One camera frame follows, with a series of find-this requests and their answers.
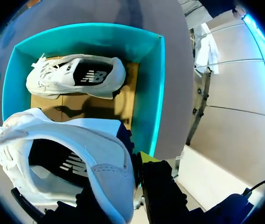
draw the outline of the white wall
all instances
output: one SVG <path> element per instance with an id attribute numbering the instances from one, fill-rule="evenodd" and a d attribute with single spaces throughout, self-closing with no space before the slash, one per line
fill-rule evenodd
<path id="1" fill-rule="evenodd" d="M 214 38 L 220 62 L 261 57 L 245 25 L 217 32 Z M 249 62 L 220 65 L 219 70 L 211 77 L 208 107 L 191 147 L 255 185 L 265 179 L 265 67 Z"/>

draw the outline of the cardboard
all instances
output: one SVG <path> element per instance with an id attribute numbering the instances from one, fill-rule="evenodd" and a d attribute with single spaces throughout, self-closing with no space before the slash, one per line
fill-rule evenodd
<path id="1" fill-rule="evenodd" d="M 118 119 L 131 129 L 139 64 L 128 62 L 124 67 L 128 74 L 127 82 L 113 100 L 87 94 L 61 95 L 55 100 L 31 95 L 31 108 L 41 108 L 47 117 L 57 122 L 77 118 Z"/>

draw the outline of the gray surface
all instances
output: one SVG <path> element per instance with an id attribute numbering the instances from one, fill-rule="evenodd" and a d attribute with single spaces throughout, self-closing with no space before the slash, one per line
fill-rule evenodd
<path id="1" fill-rule="evenodd" d="M 154 156 L 167 159 L 179 155 L 191 118 L 193 58 L 188 28 L 177 0 L 43 0 L 21 14 L 1 36 L 0 85 L 14 45 L 44 30 L 82 22 L 124 24 L 165 36 L 166 84 Z"/>

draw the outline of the white sneaker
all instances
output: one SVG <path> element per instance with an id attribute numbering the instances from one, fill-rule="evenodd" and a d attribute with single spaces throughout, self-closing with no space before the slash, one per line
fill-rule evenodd
<path id="1" fill-rule="evenodd" d="M 113 99 L 126 79 L 123 64 L 116 57 L 77 54 L 46 60 L 42 55 L 32 67 L 34 69 L 27 77 L 27 89 L 34 95 L 50 99 L 75 92 Z"/>
<path id="2" fill-rule="evenodd" d="M 92 127 L 92 120 L 103 122 L 97 121 L 99 128 L 96 128 Z M 116 122 L 111 121 L 74 119 L 57 123 L 49 120 L 37 108 L 16 113 L 0 127 L 0 165 L 14 187 L 32 204 L 52 205 L 62 201 L 76 206 L 75 195 L 81 193 L 82 186 L 54 175 L 41 165 L 32 166 L 29 162 L 35 140 L 59 143 L 85 162 L 95 198 L 111 221 L 128 223 L 133 217 L 133 167 L 125 145 L 116 137 L 117 128 L 112 127 Z M 49 164 L 59 156 L 56 147 L 50 149 L 41 145 L 39 151 L 42 152 L 38 155 L 39 160 Z"/>

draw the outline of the shoe insole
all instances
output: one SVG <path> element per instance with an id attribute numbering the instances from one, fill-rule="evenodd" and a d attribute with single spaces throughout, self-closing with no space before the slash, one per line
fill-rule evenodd
<path id="1" fill-rule="evenodd" d="M 29 154 L 30 166 L 41 166 L 79 187 L 88 182 L 86 164 L 70 149 L 47 139 L 35 139 Z"/>
<path id="2" fill-rule="evenodd" d="M 94 86 L 102 84 L 112 71 L 113 66 L 107 63 L 84 60 L 73 73 L 75 86 Z"/>

